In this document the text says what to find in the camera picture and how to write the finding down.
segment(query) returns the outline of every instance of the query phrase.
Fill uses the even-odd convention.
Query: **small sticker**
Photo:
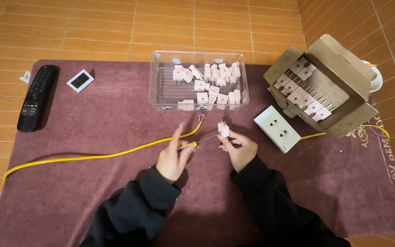
[[[24,76],[20,77],[19,79],[21,79],[21,80],[25,81],[26,83],[28,83],[29,80],[30,80],[30,76],[31,76],[31,73],[27,71],[27,72],[25,72]]]
[[[195,110],[198,110],[198,111],[203,111],[203,110],[205,110],[205,109],[208,109],[208,106],[206,106],[206,105],[200,105],[200,106],[198,106],[198,107],[195,108]]]

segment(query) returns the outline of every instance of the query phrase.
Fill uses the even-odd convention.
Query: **hand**
[[[184,171],[188,159],[195,151],[195,147],[186,147],[178,157],[178,148],[187,144],[186,141],[179,140],[183,129],[184,123],[181,123],[174,132],[168,147],[159,154],[158,163],[156,164],[156,170],[169,184],[173,184],[178,180]]]
[[[239,173],[252,159],[254,159],[257,154],[258,145],[248,137],[233,132],[232,130],[230,130],[230,134],[228,136],[234,139],[228,141],[226,137],[217,135],[217,138],[219,138],[223,143],[219,148],[222,148],[223,151],[230,154],[231,163],[233,164],[234,169]],[[235,148],[233,144],[241,145],[241,147]]]

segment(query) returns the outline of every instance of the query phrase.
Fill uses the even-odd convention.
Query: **white bowl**
[[[371,82],[371,86],[370,86],[370,93],[372,92],[376,92],[377,90],[379,90],[382,87],[382,84],[384,82],[384,80],[382,79],[382,75],[380,73],[380,71],[376,68],[376,67],[371,67],[371,69],[376,72],[377,77],[370,81]]]

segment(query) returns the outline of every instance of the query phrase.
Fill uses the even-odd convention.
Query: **wall socket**
[[[301,140],[301,136],[272,105],[258,115],[254,121],[283,153],[287,153]]]

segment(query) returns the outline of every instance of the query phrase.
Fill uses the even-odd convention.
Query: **maroon rug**
[[[8,168],[33,160],[116,153],[170,136],[182,121],[189,132],[198,121],[199,112],[157,112],[149,104],[149,63],[41,60],[32,74],[44,64],[60,67],[49,117],[40,131],[16,134]],[[259,156],[284,174],[294,202],[318,213],[338,236],[395,234],[395,161],[386,137],[364,127],[340,140],[326,135],[301,140],[282,154],[253,121],[269,105],[279,110],[262,76],[268,67],[247,65],[249,105],[235,113],[207,113],[188,140],[214,134],[223,118],[259,144]],[[82,69],[95,80],[76,93],[66,82]],[[286,119],[301,136],[316,133],[299,117]],[[0,246],[77,246],[97,206],[154,165],[166,145],[12,174],[0,199]],[[194,154],[178,181],[182,194],[157,246],[236,246],[260,240],[229,180],[233,168],[228,153],[218,145],[212,138]]]

